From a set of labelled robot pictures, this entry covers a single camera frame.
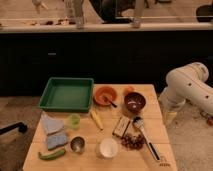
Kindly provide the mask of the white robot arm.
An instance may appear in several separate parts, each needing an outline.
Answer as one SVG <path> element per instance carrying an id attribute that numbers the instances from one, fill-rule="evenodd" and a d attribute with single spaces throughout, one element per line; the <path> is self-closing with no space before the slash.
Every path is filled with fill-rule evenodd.
<path id="1" fill-rule="evenodd" d="M 193 62 L 167 73 L 167 86 L 158 98 L 165 125 L 173 121 L 187 100 L 213 117 L 213 87 L 206 84 L 208 77 L 208 68 L 200 62 Z"/>

